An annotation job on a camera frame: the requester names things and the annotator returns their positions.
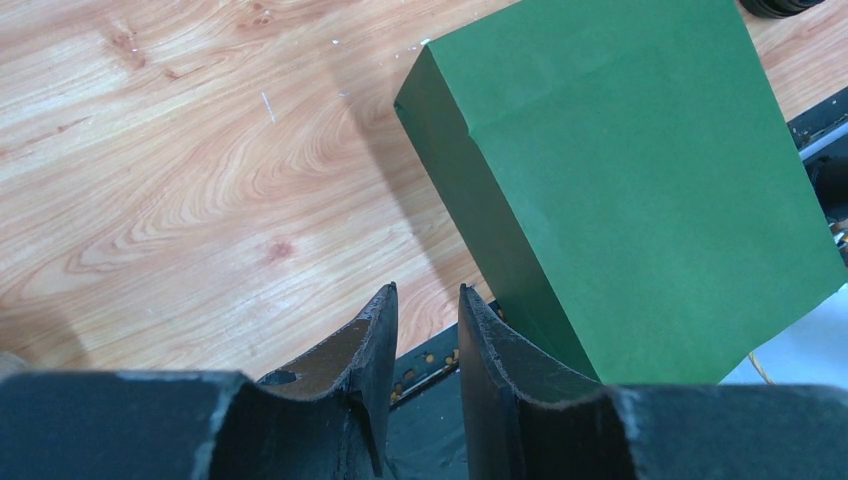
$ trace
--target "black mechanical component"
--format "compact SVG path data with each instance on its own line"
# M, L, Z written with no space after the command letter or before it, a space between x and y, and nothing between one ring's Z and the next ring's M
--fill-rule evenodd
M397 344L383 287L254 384L238 372L24 373L0 382L0 478L381 476Z
M828 220L848 219L848 157L819 158L807 164L807 175Z
M844 478L848 393L815 386L602 387L459 303L472 480Z
M763 18L787 18L818 5L824 0L740 0L746 10Z

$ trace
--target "wooden table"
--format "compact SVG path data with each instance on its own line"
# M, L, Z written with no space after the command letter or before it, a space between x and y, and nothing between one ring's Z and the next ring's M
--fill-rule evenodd
M5 0L0 351L259 375L385 282L398 354L489 295L392 110L507 0ZM786 118L848 85L848 11L746 15Z

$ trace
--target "green cardboard box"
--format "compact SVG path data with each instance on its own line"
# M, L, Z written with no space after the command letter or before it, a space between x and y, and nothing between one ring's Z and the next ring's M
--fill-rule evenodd
M846 280L733 2L524 0L396 110L510 324L604 383L718 382Z

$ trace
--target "white surface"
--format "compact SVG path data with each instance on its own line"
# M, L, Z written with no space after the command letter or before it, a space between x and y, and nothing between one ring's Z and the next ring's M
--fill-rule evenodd
M848 285L754 353L775 383L848 389ZM746 358L722 383L765 381Z

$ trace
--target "wooden floor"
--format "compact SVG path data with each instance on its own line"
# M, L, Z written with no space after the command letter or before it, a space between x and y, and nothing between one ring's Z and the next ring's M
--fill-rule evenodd
M259 375L386 282L398 354L488 288L392 110L506 0L0 0L0 351ZM846 2L748 18L787 118L848 85Z

